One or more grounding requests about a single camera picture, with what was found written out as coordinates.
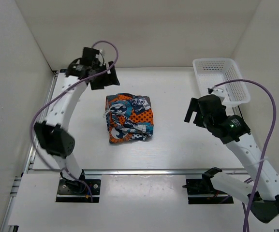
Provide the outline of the colourful patterned shorts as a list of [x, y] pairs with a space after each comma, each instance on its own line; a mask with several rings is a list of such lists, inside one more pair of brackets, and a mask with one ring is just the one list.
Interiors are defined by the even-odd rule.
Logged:
[[118, 93], [106, 96], [105, 113], [109, 143], [145, 141], [153, 135], [149, 96]]

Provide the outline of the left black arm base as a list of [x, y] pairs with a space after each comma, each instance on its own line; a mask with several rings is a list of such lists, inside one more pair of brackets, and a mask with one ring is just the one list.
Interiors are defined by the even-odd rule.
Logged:
[[75, 180], [68, 180], [60, 174], [59, 186], [56, 194], [56, 202], [58, 203], [99, 203], [101, 179], [79, 177], [80, 183]]

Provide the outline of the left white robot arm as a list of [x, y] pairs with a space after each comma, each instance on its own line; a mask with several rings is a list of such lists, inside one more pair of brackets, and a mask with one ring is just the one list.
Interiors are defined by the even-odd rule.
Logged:
[[82, 56], [66, 69], [61, 93], [51, 103], [51, 110], [33, 125], [40, 147], [54, 158], [74, 193], [86, 188], [84, 172], [73, 154], [75, 139], [68, 132], [74, 109], [87, 87], [98, 90], [119, 84], [114, 62], [105, 62], [102, 50], [85, 47]]

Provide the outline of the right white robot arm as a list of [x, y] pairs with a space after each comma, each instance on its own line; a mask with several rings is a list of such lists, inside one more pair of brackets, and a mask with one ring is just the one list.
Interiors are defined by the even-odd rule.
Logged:
[[207, 129], [238, 158], [254, 181], [251, 186], [214, 167], [202, 174], [202, 189], [207, 193], [223, 191], [251, 204], [250, 211], [262, 223], [269, 223], [279, 215], [279, 174], [269, 161], [261, 158], [250, 128], [238, 115], [227, 115], [220, 97], [210, 94], [191, 98], [184, 121]]

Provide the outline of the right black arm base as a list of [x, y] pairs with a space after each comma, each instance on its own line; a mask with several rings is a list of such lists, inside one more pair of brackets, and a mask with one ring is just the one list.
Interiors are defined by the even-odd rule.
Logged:
[[234, 200], [227, 193], [212, 186], [211, 179], [222, 169], [213, 167], [201, 175], [201, 178], [186, 179], [182, 187], [187, 190], [189, 205], [233, 204]]

